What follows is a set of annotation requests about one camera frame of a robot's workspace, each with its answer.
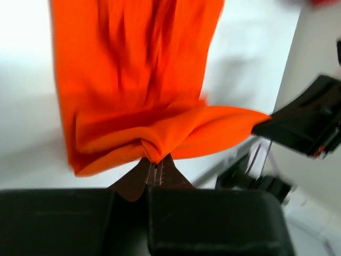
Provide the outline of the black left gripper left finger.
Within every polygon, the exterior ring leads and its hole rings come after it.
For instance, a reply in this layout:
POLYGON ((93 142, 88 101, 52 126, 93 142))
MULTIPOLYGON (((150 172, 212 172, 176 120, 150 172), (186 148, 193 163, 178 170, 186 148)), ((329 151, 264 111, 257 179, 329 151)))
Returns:
POLYGON ((142 159, 108 188, 1 191, 1 255, 154 255, 142 159))

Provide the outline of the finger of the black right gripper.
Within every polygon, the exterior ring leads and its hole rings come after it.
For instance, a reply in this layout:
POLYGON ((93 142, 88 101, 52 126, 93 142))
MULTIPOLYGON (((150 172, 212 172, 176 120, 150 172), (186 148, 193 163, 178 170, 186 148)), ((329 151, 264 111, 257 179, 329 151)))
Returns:
POLYGON ((340 145, 340 80, 318 76, 251 132, 308 157, 327 156, 340 145))

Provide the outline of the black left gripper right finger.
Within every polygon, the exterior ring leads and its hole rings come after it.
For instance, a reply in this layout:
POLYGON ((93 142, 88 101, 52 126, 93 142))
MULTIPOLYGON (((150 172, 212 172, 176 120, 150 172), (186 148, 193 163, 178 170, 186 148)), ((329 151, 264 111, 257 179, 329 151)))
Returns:
POLYGON ((279 201, 260 190, 197 189, 171 156, 147 190, 151 255, 294 255, 279 201))

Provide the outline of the orange t shirt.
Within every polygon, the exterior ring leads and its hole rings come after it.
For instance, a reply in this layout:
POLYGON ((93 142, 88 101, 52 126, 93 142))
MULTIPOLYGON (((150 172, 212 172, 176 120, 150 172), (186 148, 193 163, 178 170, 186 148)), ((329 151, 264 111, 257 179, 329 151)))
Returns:
POLYGON ((86 177, 140 158, 229 149, 270 119, 200 96, 223 1, 51 1, 68 163, 86 177))

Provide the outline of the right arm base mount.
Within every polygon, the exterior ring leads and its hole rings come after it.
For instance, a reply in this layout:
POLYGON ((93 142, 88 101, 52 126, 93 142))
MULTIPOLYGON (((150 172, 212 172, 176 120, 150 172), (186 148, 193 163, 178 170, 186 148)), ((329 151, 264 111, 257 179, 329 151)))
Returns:
POLYGON ((270 175, 253 178, 247 172, 249 159, 250 153, 246 153, 229 166, 218 176, 215 189, 261 190, 272 194, 283 204, 292 185, 270 175))

